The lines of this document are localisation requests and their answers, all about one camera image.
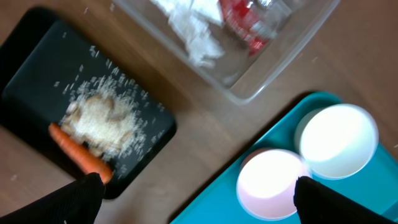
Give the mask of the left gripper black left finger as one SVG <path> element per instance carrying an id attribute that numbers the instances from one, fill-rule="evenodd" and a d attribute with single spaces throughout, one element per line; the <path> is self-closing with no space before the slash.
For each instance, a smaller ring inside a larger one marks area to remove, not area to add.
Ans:
<path id="1" fill-rule="evenodd" d="M 104 198 L 100 175 L 90 173 L 1 217 L 1 223 L 93 224 Z"/>

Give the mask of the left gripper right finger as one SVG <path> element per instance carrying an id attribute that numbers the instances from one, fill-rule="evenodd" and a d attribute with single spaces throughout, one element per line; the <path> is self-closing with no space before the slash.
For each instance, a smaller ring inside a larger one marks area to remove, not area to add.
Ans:
<path id="1" fill-rule="evenodd" d="M 307 176 L 295 183 L 294 205 L 301 224 L 395 224 Z"/>

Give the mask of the orange carrot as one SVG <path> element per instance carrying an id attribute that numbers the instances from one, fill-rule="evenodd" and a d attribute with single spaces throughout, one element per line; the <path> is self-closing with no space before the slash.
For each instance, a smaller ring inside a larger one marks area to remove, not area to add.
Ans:
<path id="1" fill-rule="evenodd" d="M 59 125 L 51 123 L 48 128 L 50 137 L 59 148 L 85 173 L 96 172 L 102 183 L 107 184 L 113 177 L 111 168 L 101 159 L 92 155 L 83 145 L 75 142 Z"/>

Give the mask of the pink bowl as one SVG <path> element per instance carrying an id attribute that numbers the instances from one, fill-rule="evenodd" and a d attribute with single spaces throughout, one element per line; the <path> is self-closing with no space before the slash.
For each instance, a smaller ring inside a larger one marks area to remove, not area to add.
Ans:
<path id="1" fill-rule="evenodd" d="M 241 164 L 236 182 L 238 201 L 254 218 L 283 220 L 297 212 L 295 185 L 302 176 L 312 174 L 298 154 L 286 149 L 256 150 Z"/>

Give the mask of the white bowl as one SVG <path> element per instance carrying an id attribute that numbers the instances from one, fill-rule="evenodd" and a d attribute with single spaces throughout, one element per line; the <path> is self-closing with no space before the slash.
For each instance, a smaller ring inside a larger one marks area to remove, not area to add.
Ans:
<path id="1" fill-rule="evenodd" d="M 347 103 L 315 109 L 298 123 L 294 146 L 308 168 L 324 179 L 345 179 L 373 158 L 379 144 L 374 118 Z"/>

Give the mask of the food scraps pile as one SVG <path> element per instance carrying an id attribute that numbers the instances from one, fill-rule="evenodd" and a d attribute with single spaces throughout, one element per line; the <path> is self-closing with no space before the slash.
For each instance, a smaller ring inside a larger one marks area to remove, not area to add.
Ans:
<path id="1" fill-rule="evenodd" d="M 115 178 L 125 178 L 168 140 L 172 115 L 73 29 L 56 24 L 49 36 L 61 74 L 55 84 L 69 100 L 62 129 L 111 164 Z"/>

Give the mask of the red snack wrapper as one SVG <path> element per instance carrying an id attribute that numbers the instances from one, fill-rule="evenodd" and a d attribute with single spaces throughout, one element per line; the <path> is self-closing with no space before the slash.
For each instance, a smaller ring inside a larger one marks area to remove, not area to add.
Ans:
<path id="1" fill-rule="evenodd" d="M 278 0 L 220 0 L 224 23 L 254 55 L 274 40 L 292 11 Z"/>

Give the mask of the white napkin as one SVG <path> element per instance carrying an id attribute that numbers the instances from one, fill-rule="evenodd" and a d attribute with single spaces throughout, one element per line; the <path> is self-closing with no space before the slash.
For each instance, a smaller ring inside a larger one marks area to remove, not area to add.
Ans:
<path id="1" fill-rule="evenodd" d="M 168 24 L 185 44 L 189 61 L 196 67 L 214 68 L 224 55 L 212 36 L 210 24 L 223 26 L 218 0 L 152 0 L 168 18 Z"/>

